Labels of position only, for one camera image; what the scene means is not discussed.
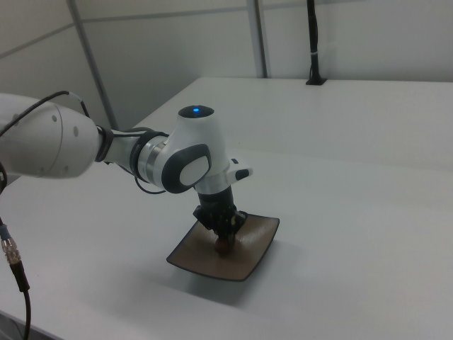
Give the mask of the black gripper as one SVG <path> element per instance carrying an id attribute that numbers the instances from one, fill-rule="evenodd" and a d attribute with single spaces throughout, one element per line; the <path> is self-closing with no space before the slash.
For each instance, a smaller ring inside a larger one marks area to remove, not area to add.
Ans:
<path id="1" fill-rule="evenodd" d="M 245 224 L 248 213 L 236 210 L 231 186 L 214 194 L 199 193 L 199 206 L 193 215 L 207 230 L 212 230 L 218 239 L 225 240 L 228 245 L 233 245 L 236 233 Z M 222 213 L 233 213 L 225 219 L 223 224 Z"/>

